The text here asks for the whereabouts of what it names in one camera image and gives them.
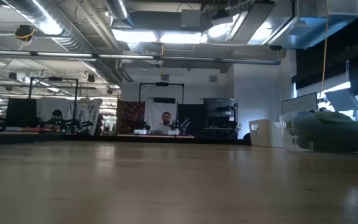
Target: ceiling beam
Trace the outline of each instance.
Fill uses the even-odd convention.
[[[188,4],[213,4],[216,3],[216,0],[186,0],[185,3],[183,0],[129,0],[129,2],[164,2],[164,3],[188,3]],[[227,4],[229,0],[220,0],[220,4]]]
[[[30,87],[30,85],[21,85],[21,84],[2,84],[0,83],[0,86],[3,87],[19,87],[19,88],[28,88]],[[33,88],[62,88],[62,89],[71,89],[74,90],[75,86],[55,86],[55,85],[49,85],[49,86],[43,86],[43,85],[39,85],[39,86],[32,86]],[[93,87],[93,86],[79,86],[78,87],[79,90],[97,90],[97,88]]]

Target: wall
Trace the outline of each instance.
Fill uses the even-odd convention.
[[[281,65],[233,65],[234,99],[238,101],[238,123],[241,126],[239,139],[249,133],[249,121],[279,120],[281,102],[293,97],[294,53],[287,51]]]
[[[122,96],[124,101],[138,101],[139,83],[161,82],[160,73],[169,74],[169,83],[185,84],[185,103],[202,104],[203,98],[225,98],[226,74],[220,73],[218,69],[187,69],[182,68],[149,68],[141,70],[139,68],[127,68],[128,74],[134,79],[134,83],[122,84]],[[217,83],[210,83],[209,76],[216,75]],[[141,101],[150,97],[176,98],[181,103],[182,88],[180,86],[155,86],[143,85]]]

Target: white backdrop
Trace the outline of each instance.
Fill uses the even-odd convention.
[[[145,102],[144,121],[151,127],[151,130],[156,130],[162,124],[162,114],[169,112],[171,114],[171,122],[177,117],[176,103],[154,103],[153,99],[148,99]]]

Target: desk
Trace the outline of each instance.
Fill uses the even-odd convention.
[[[169,136],[158,134],[118,134],[118,137],[146,137],[146,138],[194,138],[194,136]]]

